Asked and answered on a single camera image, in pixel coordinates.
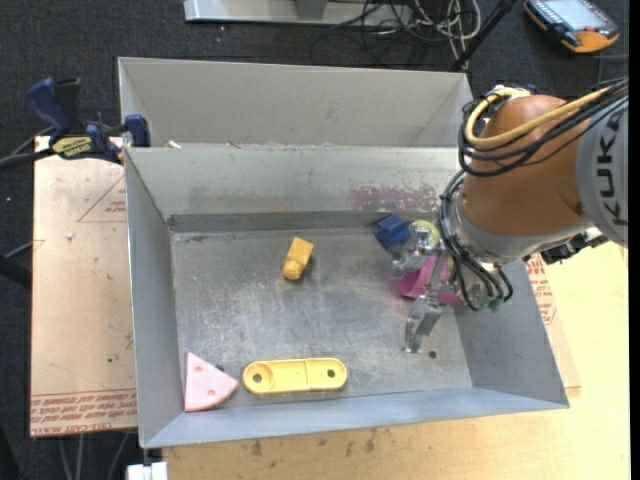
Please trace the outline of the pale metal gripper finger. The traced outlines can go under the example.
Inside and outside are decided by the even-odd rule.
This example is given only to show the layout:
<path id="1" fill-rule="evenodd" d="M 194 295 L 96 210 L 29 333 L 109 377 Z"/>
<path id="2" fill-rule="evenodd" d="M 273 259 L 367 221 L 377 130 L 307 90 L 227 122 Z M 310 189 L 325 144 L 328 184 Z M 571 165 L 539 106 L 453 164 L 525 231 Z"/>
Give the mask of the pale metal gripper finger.
<path id="1" fill-rule="evenodd" d="M 422 310 L 422 317 L 417 328 L 417 336 L 422 339 L 434 329 L 443 314 L 441 305 L 427 304 Z"/>
<path id="2" fill-rule="evenodd" d="M 405 325 L 404 351 L 409 353 L 420 353 L 422 337 L 425 335 L 425 325 L 428 320 L 430 309 L 429 300 L 425 297 L 418 297 L 413 302 Z"/>

